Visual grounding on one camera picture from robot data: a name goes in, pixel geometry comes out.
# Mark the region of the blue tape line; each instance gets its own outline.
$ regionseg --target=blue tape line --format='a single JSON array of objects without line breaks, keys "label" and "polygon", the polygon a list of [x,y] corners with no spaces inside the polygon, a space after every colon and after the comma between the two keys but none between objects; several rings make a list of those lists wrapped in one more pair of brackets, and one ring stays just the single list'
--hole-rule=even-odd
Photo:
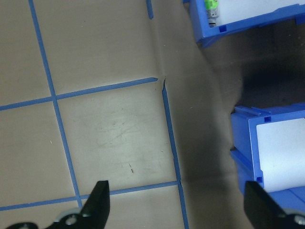
[{"label": "blue tape line", "polygon": [[153,19],[153,5],[152,0],[146,0],[147,12],[149,19]]},{"label": "blue tape line", "polygon": [[173,135],[173,125],[172,125],[172,119],[171,119],[171,112],[170,112],[170,106],[168,103],[168,97],[167,97],[167,91],[165,88],[165,83],[162,90],[162,96],[163,96],[163,103],[164,103],[164,109],[165,109],[165,116],[166,116],[166,122],[167,122],[167,128],[168,128],[168,134],[171,142],[171,148],[173,153],[173,163],[175,166],[176,171],[176,177],[178,182],[178,191],[179,191],[179,197],[180,197],[180,204],[181,204],[181,211],[182,211],[182,217],[184,222],[184,228],[189,229],[189,223],[187,219],[187,213],[186,213],[186,207],[185,207],[185,200],[184,200],[184,193],[183,188],[181,185],[181,174],[180,174],[180,168],[179,168],[179,162],[178,162],[178,155],[177,155],[177,149],[175,144],[175,138]]},{"label": "blue tape line", "polygon": [[[153,184],[153,185],[145,185],[145,186],[140,186],[140,187],[131,187],[131,188],[110,191],[110,195],[117,195],[117,194],[123,194],[123,193],[128,193],[128,192],[137,192],[137,191],[149,190],[149,189],[160,188],[160,187],[175,186],[175,185],[178,185],[177,181],[171,181],[171,182],[165,182],[165,183]],[[90,195],[83,195],[83,196],[81,196],[81,199],[88,199],[89,196]]]},{"label": "blue tape line", "polygon": [[33,100],[25,101],[25,102],[0,106],[0,111],[14,109],[14,108],[23,107],[23,106],[30,106],[30,105],[34,105],[34,104],[42,104],[42,103],[46,103],[46,102],[50,102],[50,101],[52,101],[51,97],[46,97],[46,98],[42,98],[42,99],[33,99]]},{"label": "blue tape line", "polygon": [[40,28],[39,28],[39,23],[38,23],[37,14],[36,14],[36,10],[35,10],[35,7],[34,7],[33,0],[29,0],[29,6],[30,6],[30,11],[31,11],[31,14],[32,14],[33,23],[34,23],[34,27],[35,27],[35,31],[36,31],[36,36],[37,36],[37,40],[38,40],[38,44],[39,44],[39,48],[40,48],[40,52],[41,52],[41,57],[42,57],[43,65],[44,65],[44,70],[45,70],[46,75],[47,75],[48,85],[49,85],[49,89],[50,89],[50,93],[51,93],[51,97],[52,97],[52,101],[53,101],[53,105],[54,105],[54,110],[55,110],[57,122],[58,122],[58,125],[59,125],[59,130],[60,130],[60,133],[61,133],[61,139],[62,139],[62,142],[63,142],[63,147],[64,147],[64,150],[65,150],[65,155],[66,155],[67,162],[68,162],[68,167],[69,167],[69,171],[70,171],[70,175],[71,175],[71,179],[72,179],[74,192],[75,192],[75,195],[76,195],[77,203],[78,203],[79,207],[81,208],[82,203],[81,203],[81,198],[80,198],[80,192],[79,192],[79,189],[78,189],[78,186],[77,186],[77,181],[76,181],[76,177],[75,177],[75,173],[74,173],[74,169],[73,169],[73,164],[72,164],[72,160],[71,160],[71,155],[70,155],[70,151],[69,151],[69,147],[68,147],[68,142],[67,142],[66,134],[65,134],[63,124],[62,124],[61,114],[60,114],[59,107],[58,107],[58,102],[57,102],[57,99],[56,99],[56,94],[55,94],[55,89],[54,89],[54,85],[53,85],[53,81],[52,81],[52,77],[51,77],[49,63],[48,63],[47,55],[46,55],[46,52],[45,52],[45,49],[44,49],[44,45],[43,45],[43,41],[42,41],[42,35],[41,35]]},{"label": "blue tape line", "polygon": [[17,205],[0,207],[0,211],[7,211],[7,210],[13,210],[13,209],[19,209],[19,208],[36,207],[36,206],[48,205],[48,204],[58,204],[58,203],[63,203],[63,202],[75,201],[75,200],[76,200],[76,197],[69,197],[69,198],[61,198],[61,199],[53,199],[53,200],[33,202],[33,203],[28,203],[28,204],[17,204]]},{"label": "blue tape line", "polygon": [[103,91],[108,91],[108,90],[113,90],[113,89],[124,88],[124,87],[136,86],[136,85],[140,85],[143,83],[151,83],[151,82],[155,82],[157,80],[158,80],[157,78],[150,77],[150,78],[145,78],[145,79],[140,79],[140,80],[124,82],[124,83],[116,83],[116,84],[112,84],[112,85],[95,87],[95,88],[85,89],[85,90],[76,91],[76,92],[59,94],[56,96],[56,98],[65,99],[65,98],[75,97],[75,96],[84,95],[84,94],[91,94],[91,93],[103,92]]}]

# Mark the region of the blue plastic bin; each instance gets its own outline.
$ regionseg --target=blue plastic bin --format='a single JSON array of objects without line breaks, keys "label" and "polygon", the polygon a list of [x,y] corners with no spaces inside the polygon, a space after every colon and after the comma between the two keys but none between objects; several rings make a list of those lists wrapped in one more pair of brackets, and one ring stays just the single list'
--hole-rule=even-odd
[{"label": "blue plastic bin", "polygon": [[[236,162],[239,189],[244,194],[246,181],[257,181],[264,187],[264,175],[260,168],[257,125],[305,118],[305,103],[266,109],[237,106],[231,115],[235,150],[231,156]],[[282,207],[305,212],[305,187],[270,192]]]},{"label": "blue plastic bin", "polygon": [[190,3],[190,16],[195,39],[196,42],[202,43],[203,47],[210,46],[223,36],[245,31],[253,27],[262,27],[290,19],[295,19],[297,24],[305,22],[305,5],[295,4],[279,8],[271,13],[210,28],[204,0],[183,0],[183,2]]}]

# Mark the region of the beige floor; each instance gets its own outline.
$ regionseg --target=beige floor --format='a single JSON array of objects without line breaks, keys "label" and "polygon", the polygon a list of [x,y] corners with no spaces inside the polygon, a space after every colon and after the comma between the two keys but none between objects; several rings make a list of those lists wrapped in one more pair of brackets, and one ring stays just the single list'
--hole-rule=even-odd
[{"label": "beige floor", "polygon": [[[58,100],[80,194],[101,179],[111,190],[176,180],[166,79],[190,228],[251,228],[230,158],[230,113],[236,104],[305,100],[305,26],[251,29],[202,49],[187,5],[152,2],[153,20],[144,0],[34,1],[56,94],[158,78]],[[0,3],[0,106],[50,97],[28,2]],[[48,101],[0,111],[0,207],[75,196]],[[112,195],[111,203],[107,228],[184,228],[177,186]],[[76,206],[0,211],[0,228],[24,220],[43,228]]]}]

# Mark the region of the screw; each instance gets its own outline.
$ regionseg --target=screw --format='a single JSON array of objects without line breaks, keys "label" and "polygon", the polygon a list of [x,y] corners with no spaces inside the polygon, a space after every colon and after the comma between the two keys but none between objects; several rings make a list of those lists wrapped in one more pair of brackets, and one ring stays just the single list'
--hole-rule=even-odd
[{"label": "screw", "polygon": [[77,222],[77,218],[75,215],[71,215],[69,218],[66,219],[67,225],[73,225],[76,222]]},{"label": "screw", "polygon": [[300,215],[296,215],[295,216],[295,222],[298,225],[305,225],[305,217],[304,216],[300,216]]}]

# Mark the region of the small bottle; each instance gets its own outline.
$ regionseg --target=small bottle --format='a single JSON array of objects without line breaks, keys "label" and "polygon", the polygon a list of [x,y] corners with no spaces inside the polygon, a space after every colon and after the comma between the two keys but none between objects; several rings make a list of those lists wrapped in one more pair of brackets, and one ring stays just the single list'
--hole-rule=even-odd
[{"label": "small bottle", "polygon": [[218,0],[204,0],[209,26],[216,26],[216,18],[219,17]]}]

